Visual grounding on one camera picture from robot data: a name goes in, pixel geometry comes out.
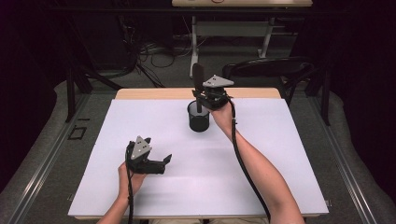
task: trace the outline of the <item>cup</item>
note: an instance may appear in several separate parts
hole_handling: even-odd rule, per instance
[[[198,112],[198,104],[196,101],[192,101],[187,106],[190,128],[198,133],[204,132],[209,128],[209,111],[204,106],[200,105],[200,107],[202,110]]]

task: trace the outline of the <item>white table surface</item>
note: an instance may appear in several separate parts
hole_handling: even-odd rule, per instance
[[[237,129],[276,166],[305,217],[327,214],[318,182],[283,99],[233,99]],[[151,137],[150,160],[173,154],[164,175],[149,175],[134,196],[134,217],[256,217],[262,206],[213,118],[196,133],[191,100],[113,100],[69,216],[101,217],[118,192],[117,168],[138,135]]]

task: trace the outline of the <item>wire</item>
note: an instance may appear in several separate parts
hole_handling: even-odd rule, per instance
[[[250,186],[253,188],[254,192],[256,193],[257,197],[260,200],[260,203],[262,204],[262,207],[264,208],[265,214],[268,217],[268,220],[271,222],[271,214],[270,211],[268,210],[267,204],[265,204],[264,199],[262,198],[262,196],[260,195],[259,191],[257,190],[256,186],[254,185],[253,181],[251,180],[250,175],[248,174],[248,170],[245,167],[244,162],[242,161],[241,155],[239,154],[239,148],[238,145],[236,143],[236,120],[235,120],[235,106],[233,105],[233,101],[231,101],[230,98],[228,98],[228,102],[230,102],[231,104],[231,111],[232,111],[232,115],[233,115],[233,128],[232,128],[232,138],[233,138],[233,149],[235,151],[235,155],[236,158],[239,161],[239,165],[242,168],[242,171],[245,174],[245,177],[247,178],[248,183],[250,184]]]
[[[125,166],[126,166],[126,174],[128,177],[128,203],[129,203],[129,217],[128,217],[128,224],[133,224],[133,219],[134,219],[134,192],[132,188],[132,176],[134,174],[130,173],[129,165],[128,165],[128,155],[129,155],[129,149],[125,151]]]

